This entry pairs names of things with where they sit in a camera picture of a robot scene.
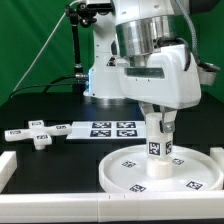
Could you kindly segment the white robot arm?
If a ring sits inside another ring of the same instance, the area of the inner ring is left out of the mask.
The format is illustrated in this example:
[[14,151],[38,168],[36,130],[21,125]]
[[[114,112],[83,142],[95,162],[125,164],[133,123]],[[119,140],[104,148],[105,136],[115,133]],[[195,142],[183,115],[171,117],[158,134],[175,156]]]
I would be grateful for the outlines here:
[[202,84],[220,68],[199,59],[192,0],[87,0],[94,20],[94,64],[86,94],[101,101],[132,99],[171,133],[178,109],[195,106]]

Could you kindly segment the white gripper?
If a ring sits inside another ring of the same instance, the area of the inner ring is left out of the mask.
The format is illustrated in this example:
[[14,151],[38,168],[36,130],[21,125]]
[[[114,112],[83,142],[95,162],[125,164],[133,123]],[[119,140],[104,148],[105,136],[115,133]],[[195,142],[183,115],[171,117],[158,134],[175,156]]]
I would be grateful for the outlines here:
[[191,58],[187,71],[184,70],[185,65],[183,44],[162,47],[160,52],[148,57],[145,67],[131,67],[127,58],[116,60],[121,91],[126,98],[140,101],[144,121],[154,112],[152,104],[161,106],[163,133],[175,131],[175,109],[192,107],[201,99],[194,58]]

